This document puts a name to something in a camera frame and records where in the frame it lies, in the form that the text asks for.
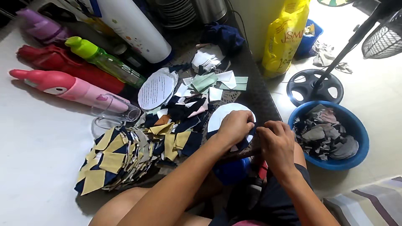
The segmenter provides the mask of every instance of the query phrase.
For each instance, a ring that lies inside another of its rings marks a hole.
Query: fan pole
[[[349,39],[348,44],[343,48],[340,54],[334,59],[332,64],[330,64],[325,70],[324,75],[321,76],[316,83],[314,84],[313,95],[319,89],[322,81],[325,78],[329,78],[331,75],[331,71],[335,69],[335,67],[340,63],[340,61],[348,54],[355,45],[359,44],[365,35],[374,27],[375,23],[377,22],[378,18],[381,18],[384,13],[387,12],[388,4],[380,3],[378,7],[374,10],[374,12],[369,16],[369,18],[357,29],[355,34]]]

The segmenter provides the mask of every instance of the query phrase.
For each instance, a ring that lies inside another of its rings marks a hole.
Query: hand
[[[230,148],[246,137],[254,127],[253,121],[251,111],[232,111],[222,120],[216,136],[227,148]]]
[[[295,136],[289,125],[268,121],[264,127],[257,128],[257,133],[264,159],[275,177],[280,180],[294,172]]]

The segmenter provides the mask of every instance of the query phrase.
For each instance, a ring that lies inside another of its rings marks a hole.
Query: purple water bottle
[[[67,28],[33,10],[25,8],[18,11],[17,14],[25,18],[27,22],[26,32],[43,44],[65,40],[72,36]]]

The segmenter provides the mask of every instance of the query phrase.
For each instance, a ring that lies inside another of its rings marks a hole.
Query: shorts
[[[310,176],[307,169],[299,164],[295,164],[295,166],[311,187]],[[231,226],[243,220],[256,220],[270,226],[301,225],[292,200],[269,169],[267,171],[267,184],[258,194],[256,204],[250,209],[245,207],[248,205],[246,202],[253,198],[247,197],[247,200],[242,199],[242,197],[245,196],[245,190],[242,189],[244,185],[244,183],[240,183],[233,189],[227,208],[212,219],[209,226]]]

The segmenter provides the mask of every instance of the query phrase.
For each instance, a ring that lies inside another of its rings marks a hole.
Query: blue plastic tub
[[[293,123],[297,117],[305,115],[318,104],[334,109],[336,119],[345,127],[346,133],[357,140],[359,143],[359,149],[355,156],[342,160],[328,158],[328,161],[323,161],[311,157],[307,153],[304,153],[304,157],[312,164],[328,170],[348,170],[359,165],[366,158],[367,153],[369,152],[369,135],[361,121],[348,109],[328,101],[311,101],[297,107],[290,115],[287,124],[293,128]]]
[[[317,38],[324,32],[324,30],[320,26],[318,26],[318,24],[310,19],[307,19],[306,27],[310,26],[311,24],[314,24],[316,35],[314,37],[307,37],[303,35],[303,38],[301,39],[300,45],[297,48],[295,54],[298,57],[307,55],[316,42]]]
[[[213,172],[223,185],[232,185],[246,178],[249,168],[250,159],[244,158],[234,162],[214,166]]]

